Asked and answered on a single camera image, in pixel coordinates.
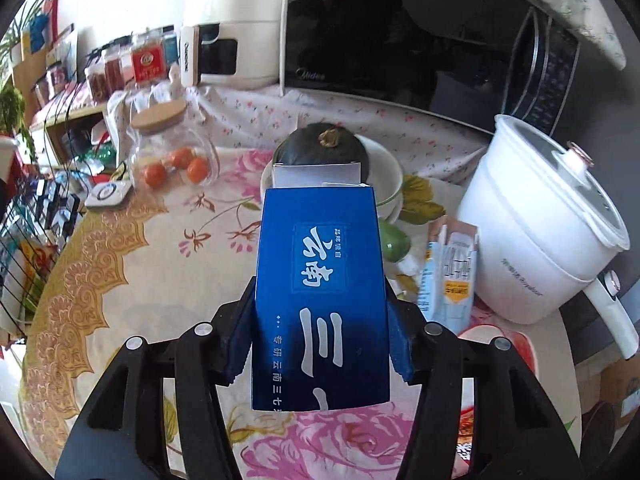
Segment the light blue milk carton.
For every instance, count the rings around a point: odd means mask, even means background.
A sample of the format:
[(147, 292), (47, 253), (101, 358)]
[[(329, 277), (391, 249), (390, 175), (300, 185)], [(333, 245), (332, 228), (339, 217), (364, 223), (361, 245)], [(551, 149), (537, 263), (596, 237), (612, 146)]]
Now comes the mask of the light blue milk carton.
[(471, 319), (477, 269), (477, 227), (444, 216), (428, 225), (416, 304), (424, 318), (464, 332)]

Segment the blue carton box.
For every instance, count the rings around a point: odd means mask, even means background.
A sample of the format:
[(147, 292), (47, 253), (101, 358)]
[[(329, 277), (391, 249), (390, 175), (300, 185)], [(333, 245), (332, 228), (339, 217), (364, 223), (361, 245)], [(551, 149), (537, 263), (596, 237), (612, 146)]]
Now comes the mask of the blue carton box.
[(385, 289), (373, 188), (267, 190), (253, 313), (254, 410), (387, 402)]

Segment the floral tablecloth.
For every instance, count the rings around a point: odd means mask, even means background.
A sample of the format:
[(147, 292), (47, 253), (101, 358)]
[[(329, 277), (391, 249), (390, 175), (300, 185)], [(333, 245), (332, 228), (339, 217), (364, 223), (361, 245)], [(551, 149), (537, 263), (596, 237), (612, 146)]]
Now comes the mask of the floral tablecloth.
[[(298, 127), (333, 122), (385, 146), (409, 177), (410, 207), (457, 206), (486, 134), (387, 104), (269, 88), (198, 92), (219, 178), (177, 184), (90, 212), (58, 259), (26, 344), (21, 411), (32, 454), (53, 470), (76, 416), (125, 340), (180, 336), (238, 299), (255, 271), (260, 177)], [(391, 479), (419, 389), (392, 380), (390, 402), (338, 414), (262, 414), (250, 375), (219, 390), (228, 436), (249, 479)]]

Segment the white electric cooking pot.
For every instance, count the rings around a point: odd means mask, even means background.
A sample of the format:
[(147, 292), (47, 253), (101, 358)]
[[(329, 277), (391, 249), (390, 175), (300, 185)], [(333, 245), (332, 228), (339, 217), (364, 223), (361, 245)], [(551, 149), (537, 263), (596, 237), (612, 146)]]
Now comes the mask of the white electric cooking pot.
[(639, 334), (617, 297), (608, 264), (630, 247), (625, 222), (590, 174), (577, 144), (562, 148), (521, 119), (498, 115), (496, 131), (457, 209), (478, 229), (475, 289), (491, 310), (535, 324), (583, 292), (624, 359)]

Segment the white round gadget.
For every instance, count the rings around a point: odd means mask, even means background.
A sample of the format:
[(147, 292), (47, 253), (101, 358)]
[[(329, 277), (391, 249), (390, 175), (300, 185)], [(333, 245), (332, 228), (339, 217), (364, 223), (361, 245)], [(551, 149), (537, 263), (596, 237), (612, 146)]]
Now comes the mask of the white round gadget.
[(89, 209), (119, 206), (131, 189), (132, 184), (128, 180), (98, 183), (89, 193), (85, 205)]

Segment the glass jar cork lid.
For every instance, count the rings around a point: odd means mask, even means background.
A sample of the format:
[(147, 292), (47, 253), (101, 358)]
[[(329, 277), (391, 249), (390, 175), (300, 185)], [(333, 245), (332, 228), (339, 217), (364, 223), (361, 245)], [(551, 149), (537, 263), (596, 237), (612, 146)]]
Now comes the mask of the glass jar cork lid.
[(205, 186), (219, 177), (216, 148), (188, 109), (188, 101), (178, 99), (153, 104), (131, 119), (128, 168), (135, 188), (158, 191), (174, 177)]

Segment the dark green pumpkin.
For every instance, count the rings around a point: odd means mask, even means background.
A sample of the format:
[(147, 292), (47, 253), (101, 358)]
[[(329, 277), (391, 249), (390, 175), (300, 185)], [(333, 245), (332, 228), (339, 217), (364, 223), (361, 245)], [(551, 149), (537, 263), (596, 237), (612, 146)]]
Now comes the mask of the dark green pumpkin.
[(294, 130), (276, 148), (272, 163), (296, 165), (360, 165), (360, 181), (366, 182), (370, 159), (362, 142), (348, 129), (330, 122), (315, 122)]

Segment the red label jar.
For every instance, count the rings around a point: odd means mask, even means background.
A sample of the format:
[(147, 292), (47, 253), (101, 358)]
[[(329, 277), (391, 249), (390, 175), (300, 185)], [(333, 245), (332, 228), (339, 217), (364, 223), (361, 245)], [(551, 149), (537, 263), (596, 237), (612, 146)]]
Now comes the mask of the red label jar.
[(138, 44), (131, 49), (134, 81), (145, 82), (163, 79), (166, 76), (163, 47), (159, 42)]

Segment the black microwave oven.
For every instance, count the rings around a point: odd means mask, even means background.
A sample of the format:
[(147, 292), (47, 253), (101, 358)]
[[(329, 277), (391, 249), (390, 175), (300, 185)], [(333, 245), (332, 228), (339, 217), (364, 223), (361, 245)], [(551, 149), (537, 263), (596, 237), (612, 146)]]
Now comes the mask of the black microwave oven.
[(284, 82), (552, 133), (580, 44), (530, 0), (288, 0)]

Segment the cream air fryer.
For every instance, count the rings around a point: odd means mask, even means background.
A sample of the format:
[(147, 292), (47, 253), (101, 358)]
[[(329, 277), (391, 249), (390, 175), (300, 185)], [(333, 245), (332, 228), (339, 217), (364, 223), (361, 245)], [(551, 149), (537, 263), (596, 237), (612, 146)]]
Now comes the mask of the cream air fryer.
[(259, 89), (280, 75), (284, 0), (184, 0), (181, 83)]

